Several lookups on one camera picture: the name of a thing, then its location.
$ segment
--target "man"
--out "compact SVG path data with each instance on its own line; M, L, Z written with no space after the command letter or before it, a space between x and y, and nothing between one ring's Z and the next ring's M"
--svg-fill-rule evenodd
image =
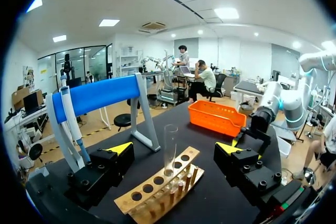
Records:
M203 94L206 92L215 91L215 74L212 72L212 69L205 64L204 60L199 60L195 65L195 79L200 78L202 78L204 82L195 81L191 84L189 91L189 102L196 102L198 93Z
M313 158L313 154L315 154L316 160L320 156L321 163L326 167L329 167L336 160L336 116L324 128L321 139L310 144L303 170L294 173L292 175L293 179L304 179L304 174Z
M189 67L189 55L186 46L179 46L181 62L173 63L173 66L187 66Z

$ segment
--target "floor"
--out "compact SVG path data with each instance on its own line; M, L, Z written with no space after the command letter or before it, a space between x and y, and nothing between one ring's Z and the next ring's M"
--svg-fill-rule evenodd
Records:
M156 84L151 85L148 89L148 93L155 93ZM206 100L206 98L199 96L199 100ZM214 101L216 101L219 104L224 104L227 106L235 106L235 101L231 100L229 97L223 97L223 98L214 98ZM166 110L171 109L172 106L170 105L167 109L162 109L161 107L157 107L155 109L151 109L151 115L152 117L157 116L161 113L164 113ZM113 119L117 115L123 114L123 113L129 113L130 107L127 105L126 101L119 102L113 105L108 106L107 113L109 116L110 124L113 124ZM83 138L84 145L85 146L91 146L93 144L99 143L102 140L105 140L115 134L118 133L118 128L114 125L111 126L111 130L105 129L98 131L97 133L95 131L102 129L105 127L104 123L101 121L99 110L92 111L88 113L87 115L81 116L83 120L83 126L80 128L82 135L85 136ZM282 112L278 113L278 116L276 120L283 120L284 114ZM139 111L138 115L138 122L143 122L144 117L141 112ZM310 127L306 126L305 131L309 131ZM43 137L51 135L52 130L49 122L47 123L45 130L43 132ZM306 153L309 147L309 144L312 142L311 139L307 138L304 134L302 134L301 139L304 140L302 143L301 141L295 142L294 145L292 145L291 152L288 158L281 158L281 164L282 168L286 168L287 170L282 171L282 176L287 178L287 181L289 182L291 180L291 174L290 172L296 172L300 169L302 169L303 164L305 162ZM37 160L35 161L35 166L31 170L34 170L37 167L43 166L47 162L56 162L63 158L63 154L59 148L56 148L58 146L57 142L55 140L52 143L45 143L43 147L43 151L46 152L41 156L42 163ZM318 162L313 160L310 164L310 168L315 169L318 167ZM314 188L319 188L321 185L324 185L326 182L328 182L332 176L332 172L323 172L323 166L320 166L319 169L316 171L317 175L317 181L314 184Z

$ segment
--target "computer screen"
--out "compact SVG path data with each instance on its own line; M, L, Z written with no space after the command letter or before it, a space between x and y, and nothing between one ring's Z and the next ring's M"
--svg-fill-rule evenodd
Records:
M82 79L80 77L72 79L72 80L68 80L67 81L67 85L69 86L69 88L74 88L74 87L78 87L82 85Z
M189 68L187 66L180 66L180 70L182 71L182 73L186 74L186 73L190 73Z
M26 113L38 107L37 92L34 92L23 98Z

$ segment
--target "orange plastic crate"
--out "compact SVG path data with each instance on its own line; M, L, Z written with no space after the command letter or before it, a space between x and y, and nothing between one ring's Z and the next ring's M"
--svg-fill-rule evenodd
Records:
M246 115L235 108L208 102L197 101L189 107L190 122L209 130L229 136L237 136L240 128L246 126Z

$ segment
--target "wooden test tube rack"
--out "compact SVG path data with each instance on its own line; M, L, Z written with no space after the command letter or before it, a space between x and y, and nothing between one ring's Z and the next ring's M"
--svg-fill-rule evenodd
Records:
M175 158L175 167L180 167L174 169L174 176L165 176L163 168L115 199L115 204L138 224L158 221L183 199L204 174L204 170L191 164L198 154L198 150L189 146Z

